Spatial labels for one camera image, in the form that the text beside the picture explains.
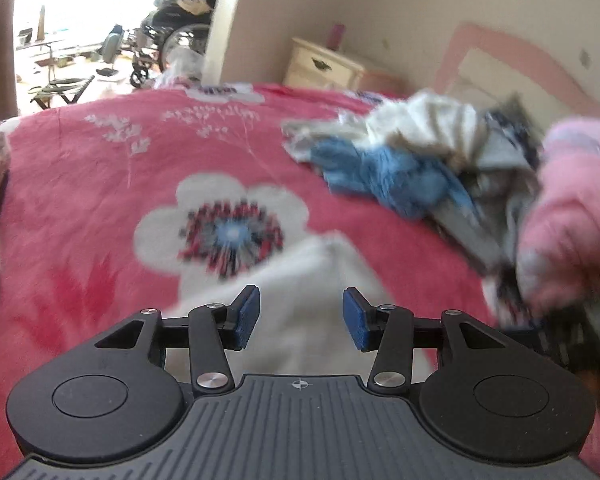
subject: wooden nightstand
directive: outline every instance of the wooden nightstand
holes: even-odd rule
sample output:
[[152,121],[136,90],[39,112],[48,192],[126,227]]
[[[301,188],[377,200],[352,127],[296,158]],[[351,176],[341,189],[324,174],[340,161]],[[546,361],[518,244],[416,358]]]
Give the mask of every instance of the wooden nightstand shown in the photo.
[[389,94],[404,91],[400,76],[371,60],[349,52],[334,52],[299,38],[294,38],[293,42],[291,62],[284,80],[287,86]]

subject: pink blanket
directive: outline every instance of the pink blanket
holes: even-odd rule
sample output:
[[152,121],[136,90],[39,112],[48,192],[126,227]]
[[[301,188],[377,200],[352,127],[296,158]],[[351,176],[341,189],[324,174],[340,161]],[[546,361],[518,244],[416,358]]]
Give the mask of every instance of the pink blanket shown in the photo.
[[[544,159],[542,193],[520,233],[516,269],[537,314],[600,293],[600,120],[556,124]],[[600,474],[600,413],[582,457]]]
[[0,218],[0,476],[20,459],[4,416],[20,377],[134,311],[168,314],[309,234],[343,233],[417,315],[461,308],[485,319],[460,254],[372,200],[331,195],[282,148],[283,120],[370,108],[336,92],[243,85],[23,118]]

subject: wheelchair wheel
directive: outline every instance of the wheelchair wheel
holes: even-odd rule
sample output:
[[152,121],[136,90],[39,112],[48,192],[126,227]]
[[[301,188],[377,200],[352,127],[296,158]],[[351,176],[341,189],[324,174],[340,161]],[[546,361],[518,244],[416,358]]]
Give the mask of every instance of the wheelchair wheel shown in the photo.
[[191,23],[177,28],[168,35],[158,50],[160,72],[164,72],[166,69],[167,57],[169,57],[169,53],[177,46],[188,46],[194,52],[204,56],[209,29],[210,25],[208,23]]
[[131,73],[129,82],[133,88],[142,88],[142,84],[149,79],[149,71],[144,67],[134,70]]

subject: metal screw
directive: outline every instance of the metal screw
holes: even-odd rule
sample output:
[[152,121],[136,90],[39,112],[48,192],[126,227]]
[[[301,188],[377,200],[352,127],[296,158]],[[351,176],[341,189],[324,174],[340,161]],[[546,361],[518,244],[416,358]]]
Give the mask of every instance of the metal screw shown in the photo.
[[405,383],[404,375],[398,372],[380,372],[374,377],[374,382],[383,388],[397,388]]
[[229,382],[229,378],[220,372],[207,372],[206,374],[200,374],[196,379],[196,382],[199,386],[212,390],[226,386]]

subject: floral pattern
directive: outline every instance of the floral pattern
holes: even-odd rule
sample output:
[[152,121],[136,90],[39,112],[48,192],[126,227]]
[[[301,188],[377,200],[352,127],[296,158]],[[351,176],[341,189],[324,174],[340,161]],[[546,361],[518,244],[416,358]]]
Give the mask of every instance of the floral pattern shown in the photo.
[[206,262],[221,278],[236,276],[242,270],[281,251],[284,235],[275,215],[268,214],[257,202],[240,200],[205,203],[190,211],[187,226],[180,235],[186,239],[180,257]]
[[131,123],[129,118],[115,115],[104,118],[88,115],[84,120],[94,124],[97,128],[108,128],[102,135],[104,140],[122,142],[126,145],[126,186],[131,187],[131,157],[139,153],[145,153],[151,144],[149,137],[142,136],[142,126]]
[[234,278],[306,238],[309,211],[288,189],[245,189],[224,173],[198,173],[176,189],[175,206],[149,212],[136,227],[138,259],[180,275],[180,298]]
[[96,335],[119,319],[117,282],[118,271],[112,270],[109,255],[93,263],[86,281],[65,262],[49,271],[48,291],[33,296],[35,309],[20,313],[13,321],[41,346],[67,351],[76,341]]
[[179,110],[167,110],[161,115],[165,122],[176,120],[196,126],[196,134],[203,139],[220,140],[251,155],[274,182],[277,176],[251,147],[250,135],[260,122],[260,114],[237,104],[226,106],[194,105]]

